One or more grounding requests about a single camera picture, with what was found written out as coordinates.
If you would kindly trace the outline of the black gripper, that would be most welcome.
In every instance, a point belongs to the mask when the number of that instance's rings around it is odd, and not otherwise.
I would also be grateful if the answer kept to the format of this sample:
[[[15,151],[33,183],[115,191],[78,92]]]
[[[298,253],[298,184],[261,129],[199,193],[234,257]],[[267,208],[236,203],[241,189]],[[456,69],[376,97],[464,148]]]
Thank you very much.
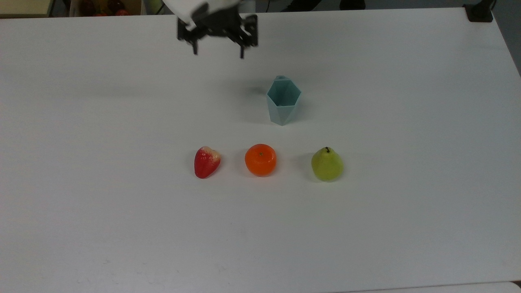
[[[197,4],[181,18],[177,13],[177,39],[192,45],[198,55],[200,39],[206,36],[226,37],[240,46],[240,59],[246,48],[258,46],[258,17],[242,17],[238,4]]]

